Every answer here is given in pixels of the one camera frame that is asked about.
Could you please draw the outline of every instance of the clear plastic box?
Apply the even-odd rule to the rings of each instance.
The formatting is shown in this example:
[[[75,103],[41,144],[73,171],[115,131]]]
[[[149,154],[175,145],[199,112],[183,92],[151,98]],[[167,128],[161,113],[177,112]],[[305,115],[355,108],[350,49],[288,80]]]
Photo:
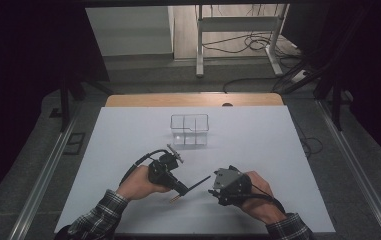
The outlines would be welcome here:
[[[208,115],[172,115],[171,131],[174,145],[206,145],[209,131]]]

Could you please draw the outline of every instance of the plaid shirt sleeve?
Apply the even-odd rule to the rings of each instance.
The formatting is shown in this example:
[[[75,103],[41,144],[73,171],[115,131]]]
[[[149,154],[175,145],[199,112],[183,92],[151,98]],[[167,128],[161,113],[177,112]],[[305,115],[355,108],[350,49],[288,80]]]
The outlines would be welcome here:
[[[89,213],[80,216],[68,229],[73,239],[105,239],[113,234],[128,201],[112,190]]]
[[[287,219],[266,225],[273,240],[305,240],[315,239],[312,231],[306,226],[297,213],[286,214]]]

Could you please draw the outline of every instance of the hand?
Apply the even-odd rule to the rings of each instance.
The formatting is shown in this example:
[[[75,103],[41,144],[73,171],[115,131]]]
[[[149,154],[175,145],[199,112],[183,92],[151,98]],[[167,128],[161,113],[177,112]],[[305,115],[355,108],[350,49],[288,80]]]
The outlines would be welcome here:
[[[125,197],[128,201],[139,200],[154,192],[168,192],[171,189],[153,184],[148,179],[149,167],[141,165],[137,167],[128,178],[118,187],[116,193]]]
[[[250,177],[252,184],[268,193],[270,196],[274,196],[269,183],[265,181],[257,172],[247,172],[246,175]],[[255,194],[265,194],[259,189],[252,186],[252,193]],[[264,222],[265,224],[272,224],[286,219],[284,215],[272,202],[265,199],[259,198],[249,198],[240,207],[243,212],[247,213],[249,216]]]

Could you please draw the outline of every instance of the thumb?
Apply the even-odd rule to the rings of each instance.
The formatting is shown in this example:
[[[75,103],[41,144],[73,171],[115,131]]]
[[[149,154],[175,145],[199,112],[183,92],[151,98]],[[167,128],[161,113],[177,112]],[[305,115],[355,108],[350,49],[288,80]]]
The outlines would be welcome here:
[[[155,186],[154,186],[154,190],[155,190],[156,192],[160,192],[160,193],[164,193],[164,192],[169,192],[169,191],[171,191],[170,188],[167,188],[167,187],[162,186],[162,185],[155,185]]]

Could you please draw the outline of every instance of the white table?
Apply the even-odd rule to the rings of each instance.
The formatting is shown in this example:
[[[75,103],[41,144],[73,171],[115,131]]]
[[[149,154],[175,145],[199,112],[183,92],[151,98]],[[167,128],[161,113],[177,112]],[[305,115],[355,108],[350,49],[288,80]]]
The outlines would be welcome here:
[[[266,233],[262,223],[236,207],[220,206],[207,192],[213,171],[229,165],[260,173],[286,211],[298,212],[313,232],[335,232],[286,106],[102,108],[55,231],[92,209],[107,188],[116,189],[144,154],[167,149],[173,114],[208,114],[210,127],[205,147],[177,148],[185,162],[174,176],[188,187],[212,177],[173,204],[168,201],[175,191],[131,202],[117,233]]]

